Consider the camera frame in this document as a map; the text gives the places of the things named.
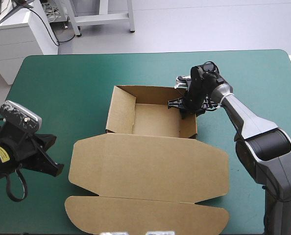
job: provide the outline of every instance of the white cabinet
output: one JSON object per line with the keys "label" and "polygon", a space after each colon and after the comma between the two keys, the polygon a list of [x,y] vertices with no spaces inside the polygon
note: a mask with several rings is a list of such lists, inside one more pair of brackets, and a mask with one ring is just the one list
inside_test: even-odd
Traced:
{"label": "white cabinet", "polygon": [[[2,9],[7,6],[4,0]],[[48,19],[38,0],[31,3],[55,39]],[[52,42],[41,20],[28,9],[22,9],[0,24],[0,74],[7,84],[13,84],[23,60],[30,55],[55,55],[58,47]]]}

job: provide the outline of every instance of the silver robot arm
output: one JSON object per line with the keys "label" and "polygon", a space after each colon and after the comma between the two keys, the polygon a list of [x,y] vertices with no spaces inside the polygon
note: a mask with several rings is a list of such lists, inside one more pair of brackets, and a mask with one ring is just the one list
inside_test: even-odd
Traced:
{"label": "silver robot arm", "polygon": [[291,139],[274,122],[256,116],[233,94],[217,66],[207,62],[176,79],[184,95],[169,101],[182,115],[222,106],[237,133],[236,153],[250,176],[266,190],[265,235],[291,235]]}

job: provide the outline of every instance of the green table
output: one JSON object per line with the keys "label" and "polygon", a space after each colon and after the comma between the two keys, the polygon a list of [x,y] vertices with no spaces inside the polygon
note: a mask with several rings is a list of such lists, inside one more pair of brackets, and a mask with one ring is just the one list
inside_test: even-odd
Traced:
{"label": "green table", "polygon": [[[57,178],[23,170],[29,195],[21,203],[7,198],[5,180],[0,180],[0,233],[82,233],[64,208],[70,195],[91,195],[68,181],[73,144],[105,133],[113,86],[174,86],[176,76],[189,74],[192,66],[210,60],[234,87],[236,97],[291,136],[291,62],[281,50],[26,58],[7,99],[42,117],[40,133],[58,137],[48,153],[65,168]],[[229,193],[202,204],[229,211],[223,233],[259,234],[263,232],[264,191],[237,159],[234,135],[224,109],[199,116],[198,139],[225,150],[230,158]],[[18,180],[15,185],[15,191],[21,189]]]}

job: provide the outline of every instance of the yellow label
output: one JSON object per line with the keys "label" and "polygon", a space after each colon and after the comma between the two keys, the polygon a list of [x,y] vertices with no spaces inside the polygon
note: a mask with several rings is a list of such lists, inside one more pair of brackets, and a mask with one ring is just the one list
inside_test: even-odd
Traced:
{"label": "yellow label", "polygon": [[10,160],[8,153],[2,147],[0,147],[0,160],[2,161],[2,163]]}

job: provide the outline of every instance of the cardboard box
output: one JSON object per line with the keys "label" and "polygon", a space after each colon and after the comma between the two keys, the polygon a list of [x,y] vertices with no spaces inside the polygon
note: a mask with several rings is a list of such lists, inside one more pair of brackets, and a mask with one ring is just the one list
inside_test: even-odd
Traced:
{"label": "cardboard box", "polygon": [[181,95],[172,87],[115,86],[107,132],[195,139],[195,115],[181,118],[167,102]]}
{"label": "cardboard box", "polygon": [[225,209],[194,203],[228,192],[228,156],[188,139],[196,134],[195,117],[182,120],[179,110],[167,109],[167,100],[179,97],[173,90],[115,87],[106,126],[114,133],[74,145],[69,181],[99,195],[66,200],[79,229],[130,235],[218,235],[224,229]]}

